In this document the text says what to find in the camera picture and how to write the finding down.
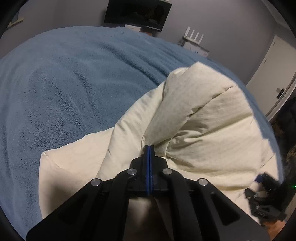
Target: television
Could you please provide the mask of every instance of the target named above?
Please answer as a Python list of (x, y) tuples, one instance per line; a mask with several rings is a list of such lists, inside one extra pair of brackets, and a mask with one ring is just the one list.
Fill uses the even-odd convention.
[(161, 31), (171, 6), (163, 0), (109, 0), (104, 22)]

